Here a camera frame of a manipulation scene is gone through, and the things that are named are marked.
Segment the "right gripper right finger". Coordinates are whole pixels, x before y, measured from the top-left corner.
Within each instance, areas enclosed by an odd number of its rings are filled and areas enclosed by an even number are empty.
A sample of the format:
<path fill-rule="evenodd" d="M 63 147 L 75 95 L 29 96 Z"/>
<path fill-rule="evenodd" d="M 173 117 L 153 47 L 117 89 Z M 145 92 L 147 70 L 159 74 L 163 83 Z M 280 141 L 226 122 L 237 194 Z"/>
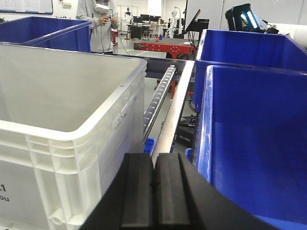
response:
<path fill-rule="evenodd" d="M 211 186 L 184 154 L 160 154 L 154 179 L 158 230 L 275 229 Z"/>

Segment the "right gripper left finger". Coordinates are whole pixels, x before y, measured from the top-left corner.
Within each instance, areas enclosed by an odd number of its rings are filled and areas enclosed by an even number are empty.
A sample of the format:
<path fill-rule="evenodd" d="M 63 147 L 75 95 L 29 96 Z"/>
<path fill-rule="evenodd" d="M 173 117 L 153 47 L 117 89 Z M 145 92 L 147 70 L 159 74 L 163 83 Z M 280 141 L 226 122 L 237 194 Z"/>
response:
<path fill-rule="evenodd" d="M 82 230 L 152 230 L 153 164 L 149 154 L 126 153 L 110 187 Z"/>

